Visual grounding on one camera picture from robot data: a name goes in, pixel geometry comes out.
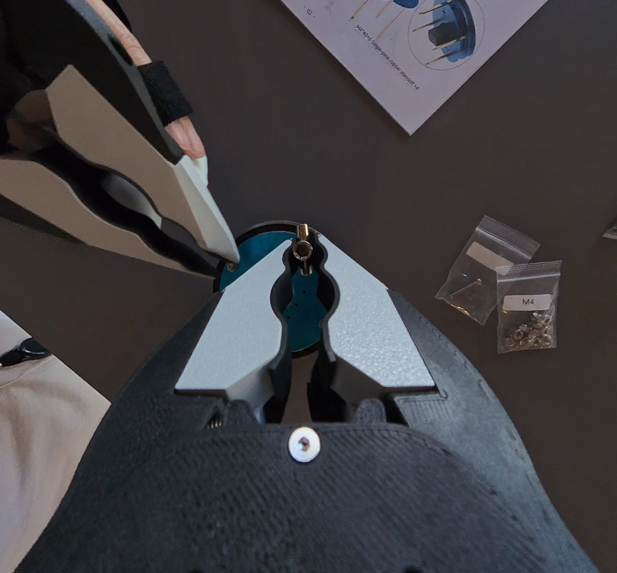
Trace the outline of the person's left hand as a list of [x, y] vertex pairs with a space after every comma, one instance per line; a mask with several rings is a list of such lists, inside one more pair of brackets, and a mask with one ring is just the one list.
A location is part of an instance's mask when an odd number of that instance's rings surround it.
[[203, 143], [189, 118], [191, 106], [166, 65], [159, 60], [150, 60], [132, 32], [102, 0], [87, 1], [108, 24], [138, 68], [158, 117], [168, 133], [191, 159], [203, 158]]

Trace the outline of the blue disc with black rim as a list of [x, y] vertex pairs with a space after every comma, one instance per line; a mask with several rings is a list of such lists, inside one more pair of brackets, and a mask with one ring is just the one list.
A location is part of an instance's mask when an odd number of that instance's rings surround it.
[[[224, 290], [281, 243], [296, 237], [295, 222], [265, 222], [250, 228], [236, 239], [240, 261], [235, 269], [229, 269], [229, 263], [219, 262], [213, 290]], [[303, 266], [298, 263], [291, 266], [291, 271], [293, 300], [283, 316], [288, 325], [290, 349], [296, 358], [315, 350], [321, 338], [320, 323], [327, 309], [318, 298], [318, 272], [313, 270], [305, 275]]]

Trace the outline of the person's white t-shirt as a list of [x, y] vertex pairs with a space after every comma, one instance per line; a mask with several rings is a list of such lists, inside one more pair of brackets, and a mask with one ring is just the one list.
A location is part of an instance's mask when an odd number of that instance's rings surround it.
[[49, 523], [109, 406], [53, 355], [1, 369], [1, 572]]

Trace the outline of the metal cross socket wrench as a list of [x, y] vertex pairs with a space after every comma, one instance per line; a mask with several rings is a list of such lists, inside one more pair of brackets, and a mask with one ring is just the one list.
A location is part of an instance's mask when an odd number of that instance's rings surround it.
[[297, 225], [297, 238], [292, 246], [294, 258], [299, 262], [301, 275], [310, 276], [313, 273], [310, 258], [313, 254], [313, 246], [309, 241], [309, 226], [306, 223]]

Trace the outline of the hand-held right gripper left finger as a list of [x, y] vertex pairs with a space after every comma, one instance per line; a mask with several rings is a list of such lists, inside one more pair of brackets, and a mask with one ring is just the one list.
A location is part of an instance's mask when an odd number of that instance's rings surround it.
[[284, 274], [288, 239], [223, 291], [179, 380], [176, 392], [245, 400], [252, 410], [274, 394], [267, 373], [282, 347], [282, 323], [271, 292]]

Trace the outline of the instruction sheet with blue drawings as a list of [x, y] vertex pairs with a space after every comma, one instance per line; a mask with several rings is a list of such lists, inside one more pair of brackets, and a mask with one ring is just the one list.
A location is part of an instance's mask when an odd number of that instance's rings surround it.
[[413, 134], [548, 0], [281, 0]]

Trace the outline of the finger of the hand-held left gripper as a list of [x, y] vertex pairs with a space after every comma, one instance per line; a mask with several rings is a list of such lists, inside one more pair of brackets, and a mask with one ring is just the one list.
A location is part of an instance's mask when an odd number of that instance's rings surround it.
[[63, 69], [45, 90], [26, 94], [13, 112], [25, 124], [53, 122], [73, 152], [132, 182], [162, 218], [187, 230], [200, 248], [239, 261], [234, 237], [208, 189], [207, 158], [167, 161], [75, 67]]
[[120, 255], [213, 278], [188, 233], [163, 220], [143, 193], [63, 146], [1, 156], [1, 196], [60, 234]]

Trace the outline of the clear plastic parts bag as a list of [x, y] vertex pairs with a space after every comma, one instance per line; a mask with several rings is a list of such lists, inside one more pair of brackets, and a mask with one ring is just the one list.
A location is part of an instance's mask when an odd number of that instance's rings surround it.
[[529, 262], [539, 247], [525, 234], [484, 216], [436, 299], [484, 325], [497, 304], [496, 269]]
[[496, 268], [498, 353], [555, 348], [561, 261]]

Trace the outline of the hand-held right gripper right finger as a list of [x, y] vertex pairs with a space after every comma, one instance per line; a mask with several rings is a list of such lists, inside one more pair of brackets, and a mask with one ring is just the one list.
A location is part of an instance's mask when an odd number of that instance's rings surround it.
[[319, 236], [338, 300], [329, 315], [332, 389], [432, 389], [435, 385], [388, 288], [329, 239]]

